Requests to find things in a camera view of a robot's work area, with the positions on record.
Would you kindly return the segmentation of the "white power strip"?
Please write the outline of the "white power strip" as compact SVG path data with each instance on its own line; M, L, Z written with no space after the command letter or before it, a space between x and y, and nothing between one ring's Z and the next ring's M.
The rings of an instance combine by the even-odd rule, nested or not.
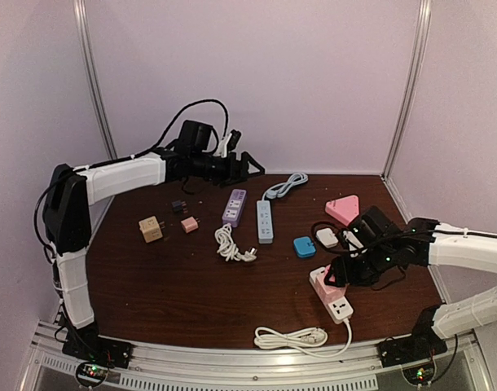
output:
M319 299L318 281L323 283L323 272L325 268L326 266L319 267L312 270L309 274L310 285ZM322 300L321 302L335 324L348 323L354 314L354 308L351 306L345 295L342 298L332 302Z

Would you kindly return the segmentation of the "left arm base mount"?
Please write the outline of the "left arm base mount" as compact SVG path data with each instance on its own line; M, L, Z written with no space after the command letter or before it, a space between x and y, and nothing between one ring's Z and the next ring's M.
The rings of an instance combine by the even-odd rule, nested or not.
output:
M133 349L131 343L100 336L97 323L77 329L65 319L61 325L67 330L63 354L100 366L128 368Z

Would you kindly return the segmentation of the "pink cube plug adapter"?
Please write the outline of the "pink cube plug adapter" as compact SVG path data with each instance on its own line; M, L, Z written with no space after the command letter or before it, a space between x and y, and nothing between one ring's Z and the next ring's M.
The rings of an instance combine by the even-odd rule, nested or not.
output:
M331 266L326 266L323 272L323 284L325 286L337 287L336 271Z

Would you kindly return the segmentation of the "blue cube plug adapter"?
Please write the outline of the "blue cube plug adapter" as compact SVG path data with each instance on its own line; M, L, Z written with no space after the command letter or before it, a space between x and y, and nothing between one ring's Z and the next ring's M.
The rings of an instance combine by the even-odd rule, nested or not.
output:
M293 248L297 257L301 259L310 258L316 254L316 247L309 236L302 236L294 239Z

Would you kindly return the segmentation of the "white cube plug adapter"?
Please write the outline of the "white cube plug adapter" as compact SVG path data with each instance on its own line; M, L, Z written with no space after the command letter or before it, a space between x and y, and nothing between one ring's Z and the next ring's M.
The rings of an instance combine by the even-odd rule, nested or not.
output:
M330 227L317 230L315 237L325 248L335 248L339 244L336 233Z

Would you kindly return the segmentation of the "light pink cube plug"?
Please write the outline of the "light pink cube plug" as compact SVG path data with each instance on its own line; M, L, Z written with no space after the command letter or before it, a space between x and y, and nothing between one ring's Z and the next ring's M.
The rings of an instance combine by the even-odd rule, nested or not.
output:
M332 302L342 298L346 293L346 287L339 288L331 285L326 285L318 281L318 294L322 301Z

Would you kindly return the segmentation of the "pink small plug adapter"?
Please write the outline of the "pink small plug adapter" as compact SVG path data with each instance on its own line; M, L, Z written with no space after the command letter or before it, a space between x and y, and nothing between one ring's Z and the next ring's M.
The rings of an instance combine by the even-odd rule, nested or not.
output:
M190 234L193 231L197 231L199 229L200 219L196 218L196 217L193 217L193 216L190 216L190 217L184 218L180 222L180 224L181 224L181 227L182 227L183 231L186 234Z

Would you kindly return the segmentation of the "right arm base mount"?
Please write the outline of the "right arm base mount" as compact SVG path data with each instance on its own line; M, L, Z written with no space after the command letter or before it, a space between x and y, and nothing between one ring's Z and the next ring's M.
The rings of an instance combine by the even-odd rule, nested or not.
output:
M387 338L377 346L383 367L416 361L429 361L435 354L444 354L447 345L429 325L415 325L411 335Z

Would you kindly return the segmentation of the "light blue power strip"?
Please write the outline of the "light blue power strip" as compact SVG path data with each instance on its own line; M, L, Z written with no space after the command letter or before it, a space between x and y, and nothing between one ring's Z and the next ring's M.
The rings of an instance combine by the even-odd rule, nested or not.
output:
M272 244L274 230L269 200L258 200L257 209L257 237L259 244Z

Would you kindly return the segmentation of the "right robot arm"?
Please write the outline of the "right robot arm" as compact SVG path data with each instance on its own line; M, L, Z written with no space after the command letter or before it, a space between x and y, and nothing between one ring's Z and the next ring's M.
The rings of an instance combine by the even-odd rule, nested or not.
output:
M460 228L439 220L414 217L399 228L372 206L340 230L354 236L334 258L326 281L338 288L371 287L388 270L408 266L455 266L497 275L497 234ZM405 344L409 357L420 360L437 345L437 338L497 322L497 285L451 304L424 310L417 332Z

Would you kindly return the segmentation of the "pink power strip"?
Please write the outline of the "pink power strip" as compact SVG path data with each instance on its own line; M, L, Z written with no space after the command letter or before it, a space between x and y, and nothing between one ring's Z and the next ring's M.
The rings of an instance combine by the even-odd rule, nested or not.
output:
M357 195L348 195L325 204L325 213L335 218L344 226L348 226L359 215L359 198Z

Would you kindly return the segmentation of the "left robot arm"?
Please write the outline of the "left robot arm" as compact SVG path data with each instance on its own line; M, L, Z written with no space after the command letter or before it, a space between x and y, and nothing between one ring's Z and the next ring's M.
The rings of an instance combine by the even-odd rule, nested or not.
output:
M211 125L186 120L178 137L167 145L157 140L144 151L115 160L54 168L33 220L44 224L37 239L58 272L59 296L74 328L95 323L86 275L90 206L138 188L190 177L227 187L263 175L265 168L248 152L236 153L240 138L237 130L225 128L219 136Z

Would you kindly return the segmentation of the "beige patterned cube plug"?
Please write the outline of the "beige patterned cube plug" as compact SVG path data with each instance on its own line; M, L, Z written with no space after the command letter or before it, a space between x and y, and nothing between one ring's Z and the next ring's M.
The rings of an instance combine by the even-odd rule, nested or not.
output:
M151 216L139 221L139 230L146 244L164 237L165 223L159 222L156 216Z

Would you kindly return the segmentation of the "purple power strip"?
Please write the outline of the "purple power strip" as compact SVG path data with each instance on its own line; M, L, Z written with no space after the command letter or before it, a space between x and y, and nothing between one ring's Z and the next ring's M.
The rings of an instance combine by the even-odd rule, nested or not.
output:
M247 191L245 189L234 189L231 192L222 214L223 225L230 224L232 228L236 228L240 224L246 199Z

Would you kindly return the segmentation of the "dark blue small plug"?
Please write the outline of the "dark blue small plug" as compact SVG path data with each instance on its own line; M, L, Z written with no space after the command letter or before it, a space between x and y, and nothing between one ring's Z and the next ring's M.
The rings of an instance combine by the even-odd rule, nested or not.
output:
M176 214L187 213L187 203L183 200L174 200L171 202L172 211Z

